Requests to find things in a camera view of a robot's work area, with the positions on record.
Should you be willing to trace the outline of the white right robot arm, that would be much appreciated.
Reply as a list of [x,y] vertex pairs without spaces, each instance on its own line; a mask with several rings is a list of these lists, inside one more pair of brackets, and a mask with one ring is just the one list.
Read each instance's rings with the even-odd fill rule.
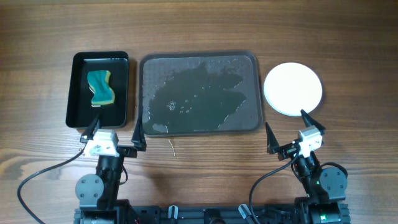
[[315,151],[323,146],[326,128],[304,110],[300,112],[305,128],[289,144],[281,146],[266,124],[267,152],[281,161],[290,159],[290,168],[307,195],[292,204],[265,206],[262,218],[265,223],[350,223],[348,205],[343,203],[348,172],[337,163],[319,162]]

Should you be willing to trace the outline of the green yellow sponge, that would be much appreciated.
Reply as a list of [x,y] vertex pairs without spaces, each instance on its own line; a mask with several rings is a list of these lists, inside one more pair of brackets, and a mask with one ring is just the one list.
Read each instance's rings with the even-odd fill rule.
[[109,70],[90,71],[87,74],[89,89],[93,93],[92,107],[113,104],[115,93],[109,85],[111,72]]

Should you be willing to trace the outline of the white plate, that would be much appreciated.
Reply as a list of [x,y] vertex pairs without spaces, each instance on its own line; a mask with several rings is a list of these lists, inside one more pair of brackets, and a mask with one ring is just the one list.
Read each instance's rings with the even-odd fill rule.
[[266,76],[264,96],[277,112],[287,116],[309,113],[321,102],[323,87],[318,75],[306,65],[286,62],[274,67]]

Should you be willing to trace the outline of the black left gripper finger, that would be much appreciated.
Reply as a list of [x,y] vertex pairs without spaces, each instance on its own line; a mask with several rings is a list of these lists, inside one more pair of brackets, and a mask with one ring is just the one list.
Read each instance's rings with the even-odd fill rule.
[[95,116],[94,120],[90,123],[90,125],[81,134],[80,142],[83,144],[86,144],[89,140],[93,140],[95,133],[100,128],[101,128],[101,118],[100,118],[100,115],[97,114]]
[[133,148],[137,151],[146,151],[147,144],[144,135],[142,117],[139,116],[136,121],[136,125],[132,134],[131,142],[133,143]]

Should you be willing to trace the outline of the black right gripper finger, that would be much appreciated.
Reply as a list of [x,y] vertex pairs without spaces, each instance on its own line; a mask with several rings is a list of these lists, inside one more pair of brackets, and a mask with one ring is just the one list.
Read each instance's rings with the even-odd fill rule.
[[318,121],[314,120],[307,112],[304,110],[300,110],[303,122],[305,123],[306,127],[314,126],[319,131],[325,131],[326,128],[320,124]]
[[280,146],[268,122],[265,123],[265,127],[267,135],[267,153],[268,154],[278,153]]

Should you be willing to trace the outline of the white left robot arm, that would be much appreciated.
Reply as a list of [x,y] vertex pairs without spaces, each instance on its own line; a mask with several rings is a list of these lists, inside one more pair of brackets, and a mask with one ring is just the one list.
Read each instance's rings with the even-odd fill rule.
[[80,142],[85,144],[85,156],[97,156],[95,174],[84,175],[75,186],[80,202],[75,210],[73,222],[84,223],[140,223],[137,212],[129,200],[119,200],[121,175],[126,171],[124,159],[135,158],[139,151],[145,151],[147,144],[142,127],[142,116],[138,116],[132,135],[132,146],[120,146],[114,130],[103,129],[101,118],[96,116],[81,134]]

